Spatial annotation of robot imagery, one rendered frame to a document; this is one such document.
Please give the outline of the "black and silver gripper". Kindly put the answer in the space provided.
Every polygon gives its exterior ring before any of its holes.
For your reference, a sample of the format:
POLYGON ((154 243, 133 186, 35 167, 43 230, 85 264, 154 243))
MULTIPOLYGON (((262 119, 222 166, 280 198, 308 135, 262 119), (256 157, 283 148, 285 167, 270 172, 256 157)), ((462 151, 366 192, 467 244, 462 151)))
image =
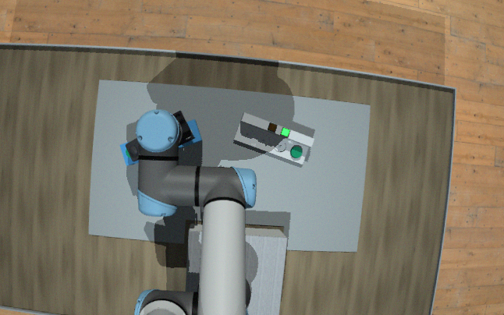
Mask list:
POLYGON ((175 113, 173 115, 176 117, 177 121, 180 123, 180 125, 182 127, 182 131, 183 131, 182 139, 179 142, 179 146, 195 139, 191 130, 190 130, 190 127, 188 126, 185 118, 183 117, 183 113, 181 111, 178 111, 177 113, 175 113), (188 139, 188 137, 190 137, 190 138, 188 139))

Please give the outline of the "blue four-tube rack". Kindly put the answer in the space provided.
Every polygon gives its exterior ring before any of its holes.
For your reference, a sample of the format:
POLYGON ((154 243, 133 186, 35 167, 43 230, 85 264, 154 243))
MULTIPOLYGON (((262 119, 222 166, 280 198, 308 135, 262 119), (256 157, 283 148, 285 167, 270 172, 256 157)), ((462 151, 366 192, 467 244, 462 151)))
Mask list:
MULTIPOLYGON (((198 131, 198 128, 197 128, 197 124, 195 122, 195 119, 187 122, 187 124, 191 128, 191 130, 193 132, 193 135, 195 136, 195 139, 193 139, 193 140, 191 140, 191 141, 189 141, 187 143, 184 143, 184 144, 180 145, 179 148, 186 147, 186 146, 189 146, 191 144, 198 143, 198 142, 202 141, 201 135, 199 134, 199 131, 198 131)), ((134 165, 134 163, 135 164, 138 163, 138 160, 135 161, 135 162, 133 162, 131 158, 127 157, 127 155, 126 155, 126 144, 127 143, 124 143, 124 144, 120 145, 120 148, 121 148, 121 151, 122 151, 122 155, 123 155, 124 160, 126 162, 126 166, 127 165, 131 165, 131 164, 134 165)))

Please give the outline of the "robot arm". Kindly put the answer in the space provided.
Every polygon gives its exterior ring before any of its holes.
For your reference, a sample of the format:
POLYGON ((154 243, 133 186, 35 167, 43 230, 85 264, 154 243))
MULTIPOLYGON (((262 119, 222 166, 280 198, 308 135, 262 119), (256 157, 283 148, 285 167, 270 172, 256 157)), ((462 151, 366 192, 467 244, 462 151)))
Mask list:
POLYGON ((165 110, 144 113, 136 135, 126 149, 132 161, 139 157, 140 212, 168 217, 176 214, 178 206, 192 206, 204 207, 204 213, 197 292, 145 290, 134 315, 249 315, 245 209, 255 205, 255 172, 179 165, 182 127, 165 110))

